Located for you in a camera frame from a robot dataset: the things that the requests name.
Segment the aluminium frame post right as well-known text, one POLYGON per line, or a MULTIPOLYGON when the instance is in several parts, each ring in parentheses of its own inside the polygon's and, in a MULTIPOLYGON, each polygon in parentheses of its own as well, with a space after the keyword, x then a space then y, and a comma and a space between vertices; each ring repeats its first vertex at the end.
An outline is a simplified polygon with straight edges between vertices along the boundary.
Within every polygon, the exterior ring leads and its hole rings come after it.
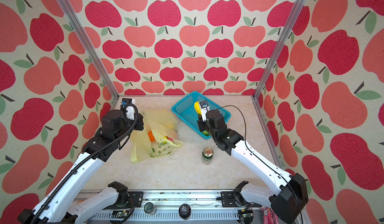
POLYGON ((304 4, 307 0, 296 0, 294 2, 293 8, 287 18, 286 24, 284 28, 281 31, 281 34, 279 35, 279 39, 277 41, 277 44, 275 45, 275 48, 272 52, 271 57, 267 61, 266 68, 264 70, 264 73, 262 75, 261 80, 258 82, 257 89, 255 91, 255 94, 252 97, 252 101, 256 103, 258 100, 263 88, 265 87, 265 84, 268 80, 268 77, 273 69, 273 66, 277 63, 277 59, 280 56, 282 49, 284 45, 286 44, 286 40, 289 38, 290 34, 293 34, 293 26, 296 23, 301 10, 304 7, 304 4))

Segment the aluminium frame post left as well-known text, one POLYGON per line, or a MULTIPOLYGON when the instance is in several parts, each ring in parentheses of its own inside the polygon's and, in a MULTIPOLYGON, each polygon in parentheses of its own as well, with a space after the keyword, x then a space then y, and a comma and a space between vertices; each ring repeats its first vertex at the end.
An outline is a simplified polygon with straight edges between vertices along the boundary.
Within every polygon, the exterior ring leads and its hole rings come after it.
POLYGON ((99 75, 101 76, 101 79, 103 80, 109 92, 111 93, 112 99, 114 101, 117 101, 119 99, 119 93, 117 92, 117 89, 113 81, 111 80, 102 60, 97 54, 91 39, 87 35, 87 32, 85 31, 81 22, 79 21, 77 14, 71 5, 70 0, 57 0, 57 2, 60 5, 61 9, 63 10, 64 14, 66 15, 67 19, 69 20, 69 23, 74 28, 74 31, 76 32, 80 42, 85 48, 89 58, 95 65, 95 68, 97 69, 99 75))

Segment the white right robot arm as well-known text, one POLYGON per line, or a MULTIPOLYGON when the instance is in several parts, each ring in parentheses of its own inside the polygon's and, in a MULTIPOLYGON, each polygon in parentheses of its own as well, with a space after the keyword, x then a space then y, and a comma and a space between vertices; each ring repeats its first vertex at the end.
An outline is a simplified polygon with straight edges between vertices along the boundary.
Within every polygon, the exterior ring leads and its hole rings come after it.
POLYGON ((239 205, 256 203, 271 208, 287 224, 303 216, 302 210, 309 201, 303 176, 291 175, 258 153, 245 136, 227 127, 219 110, 198 111, 197 123, 200 131, 208 132, 220 150, 242 162, 268 186, 267 191, 261 191, 248 182, 239 184, 234 190, 239 205))

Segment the aluminium frame post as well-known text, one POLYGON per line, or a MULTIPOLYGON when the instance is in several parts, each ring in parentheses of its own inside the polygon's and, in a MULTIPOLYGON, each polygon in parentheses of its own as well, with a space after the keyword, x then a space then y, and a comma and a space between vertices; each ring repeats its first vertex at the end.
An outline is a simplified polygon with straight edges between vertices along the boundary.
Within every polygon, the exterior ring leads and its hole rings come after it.
POLYGON ((279 35, 279 39, 277 41, 277 44, 275 45, 275 48, 272 52, 271 57, 267 61, 266 68, 264 70, 264 73, 262 75, 261 80, 258 82, 257 89, 255 91, 255 94, 252 97, 252 101, 256 103, 258 100, 263 88, 265 87, 265 84, 268 80, 268 77, 273 69, 273 66, 277 63, 277 59, 280 56, 282 49, 284 45, 286 44, 286 40, 289 38, 290 34, 293 34, 293 26, 296 23, 301 10, 304 7, 304 4, 307 0, 296 0, 294 2, 293 8, 287 18, 286 24, 284 28, 281 31, 281 34, 279 35))
POLYGON ((87 32, 85 31, 81 22, 79 21, 77 14, 71 5, 70 0, 57 0, 57 2, 60 5, 61 9, 63 10, 64 14, 66 15, 67 19, 69 20, 69 23, 74 28, 74 31, 76 32, 80 42, 85 48, 89 58, 95 65, 95 68, 97 69, 99 75, 101 76, 101 79, 103 80, 109 92, 111 93, 112 99, 114 101, 117 101, 119 99, 119 93, 117 92, 117 89, 113 81, 111 80, 102 60, 97 54, 91 39, 87 35, 87 32))

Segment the green drink can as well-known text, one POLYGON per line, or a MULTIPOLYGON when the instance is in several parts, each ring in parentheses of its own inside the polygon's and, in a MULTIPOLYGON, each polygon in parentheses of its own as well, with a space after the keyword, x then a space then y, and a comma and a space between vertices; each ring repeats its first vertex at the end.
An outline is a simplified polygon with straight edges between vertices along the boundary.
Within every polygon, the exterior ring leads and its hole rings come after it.
POLYGON ((211 164, 213 161, 214 152, 211 148, 204 148, 202 151, 202 161, 204 164, 211 164))

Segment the yellow plastic avocado-print bag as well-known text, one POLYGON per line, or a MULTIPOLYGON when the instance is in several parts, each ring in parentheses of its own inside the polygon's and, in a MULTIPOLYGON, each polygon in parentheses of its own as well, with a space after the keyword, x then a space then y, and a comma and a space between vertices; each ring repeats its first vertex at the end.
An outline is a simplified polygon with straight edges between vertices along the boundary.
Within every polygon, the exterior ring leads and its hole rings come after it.
POLYGON ((152 109, 140 112, 143 116, 144 129, 133 131, 130 141, 133 144, 131 163, 136 164, 147 159, 164 158, 183 147, 179 140, 178 121, 173 113, 166 109, 152 109), (152 131, 156 139, 151 142, 148 132, 152 131), (163 142, 163 137, 168 136, 174 140, 163 142))

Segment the teal plastic mesh basket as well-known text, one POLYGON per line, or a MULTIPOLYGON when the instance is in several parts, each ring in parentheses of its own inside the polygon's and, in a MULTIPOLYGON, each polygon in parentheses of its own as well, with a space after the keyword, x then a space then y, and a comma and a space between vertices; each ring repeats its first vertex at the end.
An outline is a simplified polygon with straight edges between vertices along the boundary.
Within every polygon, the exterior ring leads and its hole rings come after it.
POLYGON ((194 109, 195 102, 201 102, 204 100, 208 101, 210 110, 218 109, 218 111, 223 116, 226 124, 228 120, 231 118, 231 113, 227 111, 225 108, 221 107, 220 105, 216 104, 215 102, 213 102, 212 100, 210 100, 209 98, 207 98, 206 96, 198 92, 192 92, 186 95, 176 104, 174 104, 171 110, 179 119, 181 119, 187 126, 189 126, 196 134, 198 134, 201 138, 208 140, 211 138, 211 135, 207 137, 203 135, 202 132, 200 131, 199 125, 198 125, 199 116, 194 109))

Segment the green toy fruit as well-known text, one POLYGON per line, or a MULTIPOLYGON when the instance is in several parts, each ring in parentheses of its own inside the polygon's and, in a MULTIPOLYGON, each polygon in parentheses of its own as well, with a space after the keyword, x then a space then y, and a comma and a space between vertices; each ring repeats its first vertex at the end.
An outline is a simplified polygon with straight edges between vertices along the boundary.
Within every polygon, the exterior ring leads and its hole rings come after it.
POLYGON ((202 134, 207 136, 207 137, 210 136, 209 132, 207 132, 207 131, 203 131, 202 134))

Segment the small glass jar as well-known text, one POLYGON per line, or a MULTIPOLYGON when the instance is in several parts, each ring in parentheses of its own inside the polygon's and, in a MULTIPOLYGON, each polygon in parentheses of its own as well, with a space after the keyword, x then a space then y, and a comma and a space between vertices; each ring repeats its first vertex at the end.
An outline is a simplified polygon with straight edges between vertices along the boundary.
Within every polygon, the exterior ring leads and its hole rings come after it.
POLYGON ((157 208, 156 208, 156 206, 155 206, 153 203, 148 202, 148 203, 146 203, 145 206, 144 206, 144 212, 145 212, 146 214, 152 216, 152 215, 154 215, 154 214, 157 212, 157 208))

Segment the orange toy fruit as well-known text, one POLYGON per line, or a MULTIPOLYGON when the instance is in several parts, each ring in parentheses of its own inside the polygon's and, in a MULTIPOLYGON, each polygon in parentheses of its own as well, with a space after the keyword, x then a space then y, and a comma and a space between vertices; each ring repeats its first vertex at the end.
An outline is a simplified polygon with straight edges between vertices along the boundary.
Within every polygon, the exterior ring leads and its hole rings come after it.
POLYGON ((149 139, 150 139, 151 142, 155 142, 156 141, 152 131, 148 132, 148 136, 149 136, 149 139))

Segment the yellow toy banana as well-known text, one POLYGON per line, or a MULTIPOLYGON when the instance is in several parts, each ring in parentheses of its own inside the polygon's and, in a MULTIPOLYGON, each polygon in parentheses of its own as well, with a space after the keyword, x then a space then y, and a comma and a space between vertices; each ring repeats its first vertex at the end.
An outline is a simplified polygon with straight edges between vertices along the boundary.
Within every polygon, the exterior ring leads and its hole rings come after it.
POLYGON ((195 111, 197 112, 198 115, 201 115, 201 114, 202 114, 202 112, 201 112, 200 102, 195 102, 195 103, 194 103, 194 109, 195 109, 195 111))

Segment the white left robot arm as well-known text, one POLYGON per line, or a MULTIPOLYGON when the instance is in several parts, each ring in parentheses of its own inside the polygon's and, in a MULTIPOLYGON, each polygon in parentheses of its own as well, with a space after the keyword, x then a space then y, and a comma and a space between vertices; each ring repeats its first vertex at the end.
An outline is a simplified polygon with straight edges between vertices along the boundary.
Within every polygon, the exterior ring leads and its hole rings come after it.
POLYGON ((134 104, 111 110, 102 118, 102 127, 83 147, 75 164, 55 188, 33 209, 18 216, 21 224, 82 224, 105 208, 132 208, 128 188, 112 182, 106 189, 77 206, 71 204, 93 174, 123 148, 121 141, 133 131, 144 129, 143 117, 134 104))

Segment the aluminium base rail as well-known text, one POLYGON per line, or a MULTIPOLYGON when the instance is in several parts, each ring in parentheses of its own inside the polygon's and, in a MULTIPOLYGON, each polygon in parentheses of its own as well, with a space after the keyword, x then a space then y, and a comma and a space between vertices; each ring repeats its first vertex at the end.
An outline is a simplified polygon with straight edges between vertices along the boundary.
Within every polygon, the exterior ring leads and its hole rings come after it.
POLYGON ((130 190, 135 210, 128 224, 239 224, 253 218, 252 224, 262 224, 263 212, 259 205, 239 207, 235 200, 227 199, 230 190, 130 190), (157 212, 144 212, 146 203, 153 203, 157 212), (179 207, 190 205, 191 217, 183 220, 179 207))

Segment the pink snack packet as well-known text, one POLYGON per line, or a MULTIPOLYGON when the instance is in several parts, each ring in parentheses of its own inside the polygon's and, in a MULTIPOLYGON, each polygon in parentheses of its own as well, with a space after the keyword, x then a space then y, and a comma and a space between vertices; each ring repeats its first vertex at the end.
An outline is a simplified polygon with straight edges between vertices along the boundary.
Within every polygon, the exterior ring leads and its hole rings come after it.
POLYGON ((260 208, 263 212, 263 224, 278 224, 278 218, 274 211, 270 208, 260 208))

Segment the black round knob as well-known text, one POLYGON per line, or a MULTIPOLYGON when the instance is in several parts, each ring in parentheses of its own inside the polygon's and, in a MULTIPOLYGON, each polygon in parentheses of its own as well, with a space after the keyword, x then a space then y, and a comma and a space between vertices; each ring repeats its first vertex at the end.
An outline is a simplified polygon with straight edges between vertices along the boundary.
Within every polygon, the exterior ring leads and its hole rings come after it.
POLYGON ((188 220, 191 217, 192 209, 191 209, 190 205, 182 204, 182 205, 180 205, 178 212, 179 212, 179 216, 183 220, 188 220))

